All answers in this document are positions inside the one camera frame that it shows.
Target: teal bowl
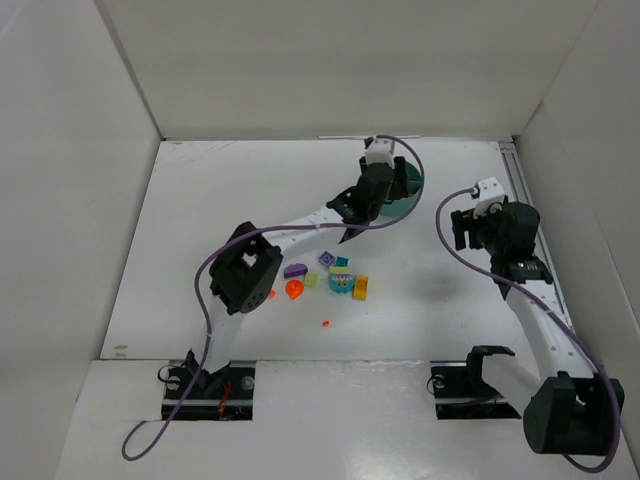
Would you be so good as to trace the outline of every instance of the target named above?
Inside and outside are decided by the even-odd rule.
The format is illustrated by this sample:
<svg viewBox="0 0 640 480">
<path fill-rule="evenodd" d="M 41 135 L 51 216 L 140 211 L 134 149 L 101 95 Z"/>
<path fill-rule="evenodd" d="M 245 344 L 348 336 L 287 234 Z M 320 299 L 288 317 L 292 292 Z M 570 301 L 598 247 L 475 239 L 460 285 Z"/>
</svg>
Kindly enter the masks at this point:
<svg viewBox="0 0 640 480">
<path fill-rule="evenodd" d="M 399 217 L 404 215 L 416 203 L 416 194 L 422 188 L 424 181 L 416 167 L 407 162 L 407 178 L 409 179 L 409 196 L 401 200 L 395 200 L 385 204 L 380 209 L 380 215 L 384 217 Z"/>
</svg>

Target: yellow block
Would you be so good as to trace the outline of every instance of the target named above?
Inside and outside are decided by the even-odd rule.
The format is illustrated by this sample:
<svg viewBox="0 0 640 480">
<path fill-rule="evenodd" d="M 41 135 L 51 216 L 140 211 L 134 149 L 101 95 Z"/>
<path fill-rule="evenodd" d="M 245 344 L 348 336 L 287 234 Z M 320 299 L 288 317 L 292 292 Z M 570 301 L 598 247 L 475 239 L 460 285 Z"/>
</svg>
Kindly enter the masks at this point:
<svg viewBox="0 0 640 480">
<path fill-rule="evenodd" d="M 365 277 L 364 275 L 357 275 L 356 284 L 353 287 L 353 298 L 355 298 L 356 300 L 366 300 L 368 287 L 369 277 Z"/>
</svg>

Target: green block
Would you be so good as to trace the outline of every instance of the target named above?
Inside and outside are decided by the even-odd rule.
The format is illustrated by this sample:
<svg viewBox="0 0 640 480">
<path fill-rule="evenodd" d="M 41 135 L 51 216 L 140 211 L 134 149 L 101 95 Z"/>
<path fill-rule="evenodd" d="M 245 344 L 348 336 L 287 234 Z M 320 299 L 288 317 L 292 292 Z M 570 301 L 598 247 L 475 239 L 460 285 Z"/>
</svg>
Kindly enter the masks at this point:
<svg viewBox="0 0 640 480">
<path fill-rule="evenodd" d="M 349 267 L 329 267 L 329 271 L 333 274 L 349 273 Z"/>
<path fill-rule="evenodd" d="M 309 272 L 304 276 L 304 285 L 305 287 L 315 288 L 318 286 L 318 274 Z"/>
</svg>

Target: screw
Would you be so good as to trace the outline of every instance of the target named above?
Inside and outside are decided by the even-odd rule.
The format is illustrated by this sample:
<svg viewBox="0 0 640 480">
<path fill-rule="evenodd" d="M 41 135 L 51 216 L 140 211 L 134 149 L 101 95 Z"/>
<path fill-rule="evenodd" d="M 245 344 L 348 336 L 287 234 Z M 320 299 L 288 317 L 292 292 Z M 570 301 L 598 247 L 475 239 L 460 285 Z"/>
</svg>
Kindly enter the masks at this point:
<svg viewBox="0 0 640 480">
<path fill-rule="evenodd" d="M 249 376 L 244 377 L 240 382 L 240 386 L 242 387 L 243 390 L 253 390 L 254 384 L 255 384 L 255 381 L 253 380 L 253 377 L 249 377 Z"/>
<path fill-rule="evenodd" d="M 178 377 L 169 377 L 167 378 L 167 390 L 177 390 L 180 386 L 180 379 Z"/>
</svg>

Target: teal toy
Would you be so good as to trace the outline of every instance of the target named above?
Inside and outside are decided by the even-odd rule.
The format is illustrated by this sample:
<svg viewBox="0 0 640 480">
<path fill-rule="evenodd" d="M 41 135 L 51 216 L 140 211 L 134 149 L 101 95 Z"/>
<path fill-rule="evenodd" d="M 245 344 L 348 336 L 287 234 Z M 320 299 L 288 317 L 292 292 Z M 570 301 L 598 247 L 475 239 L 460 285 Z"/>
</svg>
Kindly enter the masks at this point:
<svg viewBox="0 0 640 480">
<path fill-rule="evenodd" d="M 336 293 L 349 293 L 353 290 L 355 279 L 349 273 L 339 273 L 329 277 L 329 288 Z"/>
</svg>

